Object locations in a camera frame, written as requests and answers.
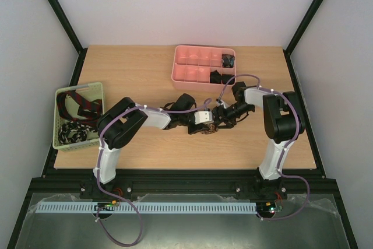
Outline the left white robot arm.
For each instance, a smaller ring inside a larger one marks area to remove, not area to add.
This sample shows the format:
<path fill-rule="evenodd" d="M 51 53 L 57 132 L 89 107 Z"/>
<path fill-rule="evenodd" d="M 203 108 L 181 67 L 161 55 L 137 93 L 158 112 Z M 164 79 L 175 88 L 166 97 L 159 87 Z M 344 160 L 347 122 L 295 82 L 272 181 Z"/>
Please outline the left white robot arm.
<path fill-rule="evenodd" d="M 125 97 L 108 110 L 97 123 L 99 148 L 95 179 L 87 197 L 99 199 L 107 197 L 111 189 L 105 185 L 115 179 L 116 168 L 122 148 L 124 148 L 142 127 L 171 129 L 177 126 L 190 127 L 212 120 L 208 105 L 211 99 L 197 106 L 195 99 L 181 95 L 177 101 L 162 107 L 150 107 L 135 103 Z"/>

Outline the brown floral tie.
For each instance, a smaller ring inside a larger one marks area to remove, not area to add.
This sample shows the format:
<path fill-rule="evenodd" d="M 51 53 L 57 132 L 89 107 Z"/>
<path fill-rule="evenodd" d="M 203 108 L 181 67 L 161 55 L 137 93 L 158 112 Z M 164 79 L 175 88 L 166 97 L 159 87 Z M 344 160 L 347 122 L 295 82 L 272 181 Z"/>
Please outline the brown floral tie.
<path fill-rule="evenodd" d="M 203 124 L 201 133 L 205 135 L 213 134 L 218 131 L 218 127 L 216 127 L 214 124 Z"/>

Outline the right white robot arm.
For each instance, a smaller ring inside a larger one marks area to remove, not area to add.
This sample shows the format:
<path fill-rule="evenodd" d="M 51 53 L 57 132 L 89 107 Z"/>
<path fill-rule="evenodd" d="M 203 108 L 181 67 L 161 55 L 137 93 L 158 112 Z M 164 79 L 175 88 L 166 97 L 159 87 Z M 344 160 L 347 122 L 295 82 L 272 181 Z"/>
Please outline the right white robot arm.
<path fill-rule="evenodd" d="M 257 168 L 250 191 L 256 197 L 273 198 L 284 192 L 282 170 L 290 148 L 305 130 L 304 117 L 298 112 L 300 103 L 294 92 L 279 93 L 261 86 L 248 87 L 238 82 L 232 87 L 235 103 L 227 106 L 221 98 L 212 110 L 214 129 L 230 129 L 260 108 L 269 142 L 265 157 Z"/>

